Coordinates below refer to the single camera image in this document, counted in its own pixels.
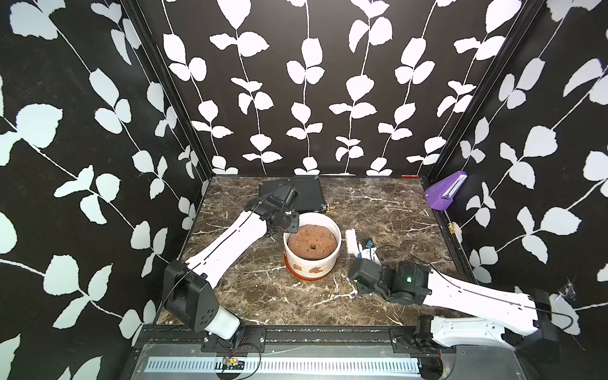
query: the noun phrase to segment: black cable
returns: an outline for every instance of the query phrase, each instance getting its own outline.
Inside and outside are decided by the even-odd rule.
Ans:
[[[455,286],[456,288],[458,288],[460,290],[464,290],[466,292],[473,293],[473,294],[476,294],[476,295],[481,295],[483,297],[486,297],[486,298],[489,298],[489,299],[493,299],[493,300],[496,300],[496,301],[506,302],[506,303],[508,303],[510,305],[513,305],[513,306],[519,306],[520,308],[534,309],[536,311],[542,311],[543,313],[555,314],[557,316],[564,316],[564,317],[570,318],[570,323],[566,327],[563,327],[563,328],[560,327],[560,329],[562,331],[565,331],[565,330],[569,329],[574,324],[574,318],[572,316],[569,316],[568,314],[558,313],[557,311],[551,311],[551,310],[544,310],[544,309],[539,309],[539,308],[533,308],[532,306],[521,305],[520,303],[515,303],[515,302],[503,300],[503,299],[500,299],[500,298],[492,297],[490,295],[481,294],[481,293],[477,293],[477,292],[474,292],[474,291],[471,291],[471,290],[468,290],[468,289],[465,289],[465,288],[461,288],[460,286],[458,286],[455,283],[453,283],[450,280],[448,280],[440,271],[437,270],[437,268],[435,268],[435,266],[432,263],[427,263],[424,260],[420,259],[418,256],[414,255],[413,253],[407,252],[406,250],[404,250],[402,248],[399,248],[398,246],[394,246],[394,245],[388,244],[388,245],[382,246],[380,248],[385,248],[385,247],[396,248],[396,249],[401,250],[401,251],[403,251],[403,252],[405,252],[405,253],[407,253],[409,255],[412,255],[416,260],[420,261],[422,264],[428,265],[431,268],[433,268],[435,270],[435,272],[437,272],[441,276],[441,278],[443,278],[444,280],[446,280],[450,285]]]

